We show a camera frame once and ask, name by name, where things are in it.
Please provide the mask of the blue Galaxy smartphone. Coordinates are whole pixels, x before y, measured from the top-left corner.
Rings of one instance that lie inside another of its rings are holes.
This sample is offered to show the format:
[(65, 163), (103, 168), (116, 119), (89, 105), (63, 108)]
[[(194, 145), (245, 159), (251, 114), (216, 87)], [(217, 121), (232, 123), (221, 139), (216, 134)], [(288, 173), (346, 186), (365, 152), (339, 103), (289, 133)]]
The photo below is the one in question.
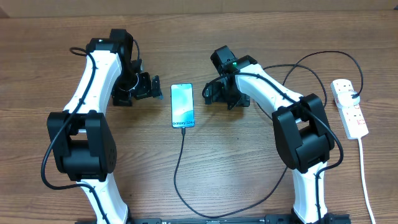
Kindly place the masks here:
[(172, 127), (192, 128), (195, 126), (193, 85), (191, 83), (170, 86)]

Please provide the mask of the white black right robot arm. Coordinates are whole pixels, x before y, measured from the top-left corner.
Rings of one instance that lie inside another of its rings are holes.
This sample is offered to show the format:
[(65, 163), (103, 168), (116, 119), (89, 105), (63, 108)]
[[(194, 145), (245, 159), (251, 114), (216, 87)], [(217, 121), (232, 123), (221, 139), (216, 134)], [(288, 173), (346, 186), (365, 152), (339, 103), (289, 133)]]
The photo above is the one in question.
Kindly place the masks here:
[(211, 57), (219, 77), (202, 91), (205, 103), (226, 103), (229, 110), (254, 99), (271, 116), (277, 153), (292, 170), (296, 223), (331, 223), (324, 199), (323, 176), (330, 169), (330, 151), (339, 145), (330, 129), (321, 99), (302, 96), (269, 76), (249, 55), (237, 58), (223, 46)]

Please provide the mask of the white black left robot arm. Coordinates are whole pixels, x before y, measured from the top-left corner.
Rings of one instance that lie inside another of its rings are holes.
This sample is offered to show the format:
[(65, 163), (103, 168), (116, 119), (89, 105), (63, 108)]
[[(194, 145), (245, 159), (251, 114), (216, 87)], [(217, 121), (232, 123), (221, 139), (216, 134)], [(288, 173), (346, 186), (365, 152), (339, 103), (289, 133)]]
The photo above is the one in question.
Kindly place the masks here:
[(93, 38), (70, 52), (86, 58), (86, 67), (71, 100), (47, 118), (50, 144), (40, 168), (42, 182), (53, 190), (81, 188), (96, 214), (95, 223), (134, 223), (122, 200), (114, 170), (117, 149), (106, 121), (109, 102), (131, 106), (132, 100), (161, 98), (160, 78), (132, 59), (136, 39), (125, 29), (108, 38)]

